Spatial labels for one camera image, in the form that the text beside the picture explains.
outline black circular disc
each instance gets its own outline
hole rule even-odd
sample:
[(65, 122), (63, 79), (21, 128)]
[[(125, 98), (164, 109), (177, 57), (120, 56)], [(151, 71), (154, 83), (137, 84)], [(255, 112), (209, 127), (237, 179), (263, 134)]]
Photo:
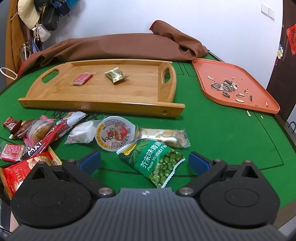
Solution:
[(91, 195), (79, 184), (60, 180), (32, 184), (13, 196), (10, 206), (16, 219), (36, 228), (57, 228), (83, 217), (91, 206)]
[(274, 222), (279, 198), (270, 185), (260, 185), (250, 178), (207, 186), (200, 194), (200, 205), (211, 218), (224, 225), (255, 228)]

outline snack package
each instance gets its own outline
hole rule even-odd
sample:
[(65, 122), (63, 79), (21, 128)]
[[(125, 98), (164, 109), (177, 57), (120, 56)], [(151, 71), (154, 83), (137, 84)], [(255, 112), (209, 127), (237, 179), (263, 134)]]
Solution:
[(14, 120), (11, 117), (8, 117), (6, 121), (2, 124), (3, 128), (9, 130), (11, 134), (15, 134), (21, 127), (22, 120)]
[(40, 154), (55, 140), (66, 134), (78, 121), (86, 117), (81, 111), (70, 112), (66, 117), (57, 121), (41, 141), (36, 143), (27, 153), (22, 156), (26, 160), (35, 154)]
[(45, 161), (49, 166), (62, 164), (60, 158), (49, 146), (47, 151), (41, 154), (36, 154), (7, 168), (0, 168), (0, 177), (10, 199), (38, 161)]
[(45, 115), (33, 120), (23, 138), (25, 144), (30, 148), (36, 145), (48, 133), (54, 120), (47, 118)]
[(154, 183), (164, 188), (177, 166), (185, 161), (179, 152), (158, 141), (138, 140), (120, 148), (119, 158)]
[(22, 122), (20, 129), (15, 133), (9, 136), (9, 139), (22, 139), (34, 120), (25, 120)]
[(96, 129), (102, 120), (90, 120), (79, 124), (71, 130), (65, 144), (90, 143), (96, 135)]
[(117, 151), (135, 138), (136, 126), (120, 116), (103, 119), (96, 130), (98, 145), (107, 151)]
[(20, 161), (24, 151), (24, 145), (6, 144), (3, 141), (0, 145), (0, 159), (10, 162)]
[(123, 75), (122, 71), (116, 67), (112, 70), (109, 70), (104, 73), (106, 77), (108, 77), (110, 80), (112, 80), (113, 84), (117, 81), (123, 80), (127, 78), (129, 75)]
[(136, 139), (157, 140), (172, 148), (185, 148), (190, 146), (188, 136), (184, 130), (160, 130), (138, 128)]
[(79, 77), (77, 77), (76, 80), (73, 81), (72, 85), (83, 85), (85, 84), (87, 81), (89, 81), (89, 79), (91, 77), (93, 77), (95, 73), (88, 73), (88, 72), (84, 72), (83, 74), (81, 74)]

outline dark brown door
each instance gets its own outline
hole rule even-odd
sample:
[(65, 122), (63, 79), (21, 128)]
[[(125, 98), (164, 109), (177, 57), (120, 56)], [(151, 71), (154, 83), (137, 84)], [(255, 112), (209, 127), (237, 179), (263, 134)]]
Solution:
[(267, 91), (280, 105), (279, 115), (287, 121), (296, 104), (296, 54), (292, 55), (286, 30), (296, 24), (296, 4), (283, 0), (283, 27), (280, 44), (283, 56), (277, 59), (272, 71)]

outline pile of sunflower seeds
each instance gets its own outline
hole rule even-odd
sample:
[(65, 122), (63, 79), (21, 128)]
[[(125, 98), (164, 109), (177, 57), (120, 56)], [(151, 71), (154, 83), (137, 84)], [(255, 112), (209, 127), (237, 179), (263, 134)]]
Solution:
[(238, 85), (235, 84), (233, 81), (224, 80), (222, 84), (220, 83), (212, 83), (211, 87), (215, 90), (226, 90), (227, 92), (232, 92), (237, 90)]

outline white strap loop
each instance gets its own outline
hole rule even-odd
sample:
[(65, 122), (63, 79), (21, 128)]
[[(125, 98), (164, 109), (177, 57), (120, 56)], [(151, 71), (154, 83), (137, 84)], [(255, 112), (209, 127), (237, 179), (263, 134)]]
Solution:
[[(8, 70), (8, 71), (12, 72), (13, 74), (15, 74), (15, 78), (13, 78), (13, 77), (11, 77), (11, 76), (5, 74), (5, 73), (2, 71), (2, 69)], [(12, 79), (12, 80), (16, 80), (16, 79), (17, 79), (17, 74), (16, 74), (14, 71), (12, 71), (11, 69), (8, 69), (8, 68), (5, 68), (5, 67), (2, 67), (2, 68), (0, 68), (0, 72), (1, 72), (4, 76), (6, 76), (7, 78), (10, 78), (10, 79)]]

